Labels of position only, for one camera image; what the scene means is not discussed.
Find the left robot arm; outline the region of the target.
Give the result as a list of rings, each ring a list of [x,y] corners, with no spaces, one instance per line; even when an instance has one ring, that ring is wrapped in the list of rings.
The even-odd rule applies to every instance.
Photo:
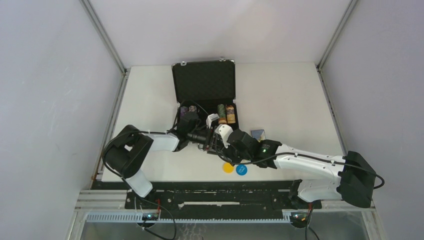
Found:
[[[206,117],[205,127],[195,112],[185,113],[176,126],[167,132],[142,131],[135,126],[126,125],[103,149],[103,165],[118,176],[137,194],[137,202],[149,209],[156,203],[157,196],[151,190],[152,183],[142,170],[142,164],[149,152],[179,152],[188,144],[205,147],[212,136],[212,122],[219,119],[218,114]]]

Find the shrink-wrapped blue chip stack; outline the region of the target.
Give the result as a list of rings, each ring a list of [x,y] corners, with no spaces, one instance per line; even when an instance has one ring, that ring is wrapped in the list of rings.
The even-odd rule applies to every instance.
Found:
[[[179,114],[180,114],[180,116],[184,116],[188,111],[189,110],[188,110],[188,107],[187,106],[181,106],[179,108]]]

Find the yellow chip stack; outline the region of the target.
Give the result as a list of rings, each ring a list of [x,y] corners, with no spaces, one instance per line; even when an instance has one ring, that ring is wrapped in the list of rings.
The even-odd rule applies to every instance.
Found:
[[[236,123],[236,113],[235,108],[232,105],[227,105],[225,108],[226,112],[226,121],[228,124],[235,124]]]

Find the playing card deck box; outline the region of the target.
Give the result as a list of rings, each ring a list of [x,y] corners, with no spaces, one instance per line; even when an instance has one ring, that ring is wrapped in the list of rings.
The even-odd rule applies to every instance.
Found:
[[[255,129],[250,131],[251,136],[256,139],[258,142],[266,140],[266,134],[264,129]]]

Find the right circuit board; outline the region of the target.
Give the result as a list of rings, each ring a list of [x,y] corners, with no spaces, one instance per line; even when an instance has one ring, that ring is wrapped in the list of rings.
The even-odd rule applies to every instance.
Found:
[[[290,216],[292,222],[304,222],[308,219],[309,214],[307,212],[295,212]]]

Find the left aluminium frame post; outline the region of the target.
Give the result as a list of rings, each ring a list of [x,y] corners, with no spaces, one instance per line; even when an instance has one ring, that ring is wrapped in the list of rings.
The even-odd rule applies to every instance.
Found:
[[[80,4],[82,5],[84,11],[86,12],[89,20],[94,26],[97,34],[99,35],[105,49],[111,56],[115,65],[117,66],[120,72],[120,78],[118,80],[118,88],[113,98],[111,113],[108,118],[108,122],[106,125],[106,129],[102,138],[102,145],[100,148],[100,152],[102,153],[107,143],[112,139],[114,128],[116,125],[118,111],[122,103],[123,93],[127,84],[128,76],[126,69],[121,57],[118,54],[116,47],[114,46],[109,34],[107,33],[106,28],[104,27],[101,18],[96,12],[93,3],[90,0],[81,0]],[[71,222],[68,227],[67,235],[65,237],[66,240],[79,240],[82,231],[85,225],[86,216],[84,213],[79,213],[76,210],[73,212]]]

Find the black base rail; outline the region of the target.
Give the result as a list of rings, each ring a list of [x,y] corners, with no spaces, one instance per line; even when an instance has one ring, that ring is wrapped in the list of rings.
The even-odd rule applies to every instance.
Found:
[[[164,218],[196,220],[282,219],[283,210],[306,211],[295,196],[294,181],[153,182],[144,200],[126,194],[127,210],[157,210]]]

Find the black aluminium poker case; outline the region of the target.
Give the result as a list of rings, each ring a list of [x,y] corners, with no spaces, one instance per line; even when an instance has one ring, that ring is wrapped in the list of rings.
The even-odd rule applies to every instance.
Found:
[[[178,62],[171,66],[171,72],[178,103],[172,128],[182,117],[180,107],[197,106],[201,126],[204,126],[208,115],[218,113],[217,106],[220,104],[234,106],[236,123],[227,124],[234,130],[239,128],[235,102],[236,64],[233,60]],[[211,130],[214,131],[217,126],[218,122],[214,121]]]

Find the left circuit board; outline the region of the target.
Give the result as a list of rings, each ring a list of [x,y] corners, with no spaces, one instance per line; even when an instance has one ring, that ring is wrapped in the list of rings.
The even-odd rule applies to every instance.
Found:
[[[142,215],[142,221],[157,221],[159,219],[159,215],[157,213],[144,213]]]

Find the yellow round button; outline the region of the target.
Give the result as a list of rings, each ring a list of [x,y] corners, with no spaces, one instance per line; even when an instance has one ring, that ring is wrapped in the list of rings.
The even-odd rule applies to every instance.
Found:
[[[230,174],[230,173],[232,173],[233,171],[234,171],[234,166],[233,165],[231,165],[230,163],[228,163],[228,162],[226,162],[226,163],[224,163],[223,165],[222,165],[222,170],[225,172],[225,173],[227,173],[227,174]]]

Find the circuit board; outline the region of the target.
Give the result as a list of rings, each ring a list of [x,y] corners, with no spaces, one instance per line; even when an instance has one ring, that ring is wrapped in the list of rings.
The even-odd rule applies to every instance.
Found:
[[[295,212],[290,216],[292,222],[304,222],[308,219],[309,214],[307,212]]]
[[[144,213],[142,215],[142,221],[157,221],[159,219],[159,215],[157,213]]]

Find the right aluminium frame post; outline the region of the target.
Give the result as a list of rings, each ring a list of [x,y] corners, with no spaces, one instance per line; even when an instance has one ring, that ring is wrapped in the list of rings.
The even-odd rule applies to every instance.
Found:
[[[341,132],[340,124],[338,121],[338,117],[336,114],[334,101],[332,100],[331,93],[328,87],[328,84],[325,80],[324,69],[327,61],[329,60],[332,51],[338,43],[340,36],[342,35],[345,27],[348,24],[348,21],[352,17],[354,10],[359,3],[358,0],[350,0],[339,23],[337,24],[335,31],[333,32],[318,64],[316,65],[316,71],[318,73],[320,83],[322,86],[323,93],[326,98],[326,102],[331,114],[331,118],[333,120],[333,124],[335,127],[335,131],[338,137],[338,141],[341,147],[341,150],[344,154],[347,153],[347,145],[343,139],[343,135]],[[362,218],[365,225],[365,229],[370,240],[385,240],[387,238],[386,233],[383,229],[381,219],[377,213],[376,209],[371,210],[370,212],[363,211]]]

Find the blue round button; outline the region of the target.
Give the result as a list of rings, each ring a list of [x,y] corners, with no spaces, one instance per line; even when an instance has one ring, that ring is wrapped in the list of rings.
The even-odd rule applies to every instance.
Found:
[[[246,165],[237,165],[235,168],[235,172],[239,175],[239,176],[245,176],[248,172],[248,168]]]

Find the aluminium frame post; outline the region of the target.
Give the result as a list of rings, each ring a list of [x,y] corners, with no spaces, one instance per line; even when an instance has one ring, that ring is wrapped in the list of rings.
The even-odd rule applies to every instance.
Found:
[[[102,145],[100,148],[100,152],[102,153],[107,143],[112,139],[114,128],[116,125],[118,111],[122,103],[123,93],[127,84],[128,76],[126,69],[121,57],[118,54],[116,47],[114,46],[109,34],[107,33],[106,28],[104,27],[101,18],[96,12],[93,3],[90,0],[81,0],[80,4],[82,5],[84,11],[86,12],[89,20],[94,26],[97,34],[99,35],[105,49],[111,56],[115,65],[117,66],[120,72],[120,78],[118,80],[118,88],[113,98],[111,113],[108,118],[108,122],[106,125],[106,129],[102,138]],[[86,216],[84,213],[79,213],[76,210],[73,212],[71,222],[68,227],[67,235],[65,237],[66,240],[79,240],[82,231],[85,225]]]
[[[352,17],[354,10],[359,3],[358,0],[350,0],[339,23],[337,24],[335,31],[333,32],[318,64],[316,65],[316,71],[318,73],[320,83],[322,86],[323,93],[326,98],[326,102],[331,114],[331,118],[333,120],[333,124],[335,127],[335,131],[338,137],[338,141],[341,147],[341,150],[344,154],[347,153],[347,145],[343,139],[343,135],[341,132],[340,124],[338,121],[338,117],[336,114],[334,101],[332,100],[331,93],[328,87],[328,84],[325,80],[324,69],[327,61],[329,60],[332,51],[338,43],[340,36],[342,35],[345,27],[348,24],[348,21]],[[363,211],[362,218],[365,225],[365,229],[370,240],[385,240],[387,238],[386,233],[383,229],[381,219],[377,213],[376,209],[371,210],[370,212]]]

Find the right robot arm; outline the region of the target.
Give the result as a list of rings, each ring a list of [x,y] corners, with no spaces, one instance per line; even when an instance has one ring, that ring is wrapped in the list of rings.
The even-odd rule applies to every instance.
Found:
[[[221,160],[233,166],[256,165],[315,175],[315,179],[293,181],[289,203],[295,208],[321,200],[343,200],[355,207],[369,208],[373,191],[378,188],[375,181],[380,176],[355,151],[347,155],[313,153],[275,140],[257,141],[240,129],[216,129],[210,147]]]

